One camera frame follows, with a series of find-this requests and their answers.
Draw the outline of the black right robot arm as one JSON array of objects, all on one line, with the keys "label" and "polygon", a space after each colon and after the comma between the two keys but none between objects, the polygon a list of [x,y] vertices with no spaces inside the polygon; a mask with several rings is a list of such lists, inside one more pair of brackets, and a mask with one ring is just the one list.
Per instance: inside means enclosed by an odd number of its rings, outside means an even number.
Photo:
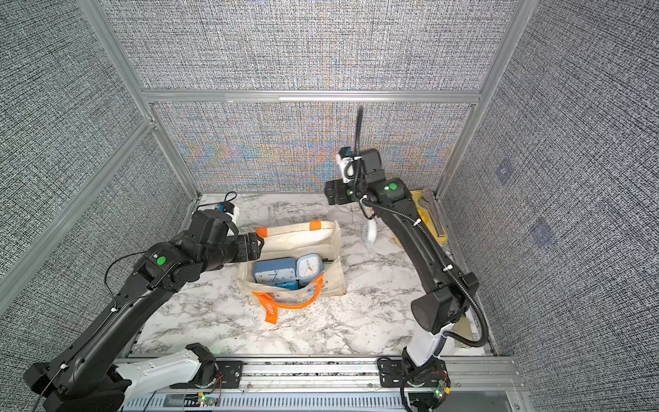
[{"label": "black right robot arm", "polygon": [[489,326],[475,299],[479,280],[462,271],[440,247],[405,183],[385,176],[376,149],[360,152],[344,147],[336,161],[342,177],[325,184],[328,203],[357,203],[363,211],[372,209],[368,217],[381,219],[394,233],[425,291],[411,303],[417,329],[403,350],[407,371],[434,364],[448,339],[470,348],[483,347],[489,339]]}]

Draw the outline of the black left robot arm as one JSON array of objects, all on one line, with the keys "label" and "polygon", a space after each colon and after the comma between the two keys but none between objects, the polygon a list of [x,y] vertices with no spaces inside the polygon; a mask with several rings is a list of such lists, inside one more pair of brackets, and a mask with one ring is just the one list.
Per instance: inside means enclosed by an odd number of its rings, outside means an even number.
[{"label": "black left robot arm", "polygon": [[116,365],[146,321],[183,286],[225,264],[256,261],[264,239],[241,234],[230,212],[197,211],[187,230],[142,252],[120,290],[94,322],[59,356],[24,374],[47,411],[118,411],[134,398],[216,377],[216,357],[200,343],[152,362]]}]

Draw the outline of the white round alarm clock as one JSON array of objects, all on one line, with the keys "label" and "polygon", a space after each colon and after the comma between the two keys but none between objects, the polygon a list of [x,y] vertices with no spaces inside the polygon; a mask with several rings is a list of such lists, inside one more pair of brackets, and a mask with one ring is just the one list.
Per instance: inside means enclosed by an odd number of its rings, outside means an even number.
[{"label": "white round alarm clock", "polygon": [[362,239],[366,245],[373,245],[377,240],[378,229],[374,219],[367,220],[362,228]]}]

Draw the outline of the blue rectangular alarm clock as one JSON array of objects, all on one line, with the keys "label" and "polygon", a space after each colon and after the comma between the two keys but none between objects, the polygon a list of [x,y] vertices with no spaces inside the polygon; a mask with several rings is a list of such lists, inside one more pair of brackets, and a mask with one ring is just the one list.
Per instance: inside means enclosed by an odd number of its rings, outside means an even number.
[{"label": "blue rectangular alarm clock", "polygon": [[296,280],[296,260],[293,257],[257,261],[253,266],[256,283],[276,285]]}]

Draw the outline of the light blue square alarm clock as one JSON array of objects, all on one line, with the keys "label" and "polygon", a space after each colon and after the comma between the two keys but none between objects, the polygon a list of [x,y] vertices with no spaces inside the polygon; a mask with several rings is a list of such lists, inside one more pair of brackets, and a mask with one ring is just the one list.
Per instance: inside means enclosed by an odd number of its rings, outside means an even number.
[{"label": "light blue square alarm clock", "polygon": [[300,257],[296,262],[296,276],[300,284],[307,285],[322,273],[324,264],[317,254],[308,254]]}]

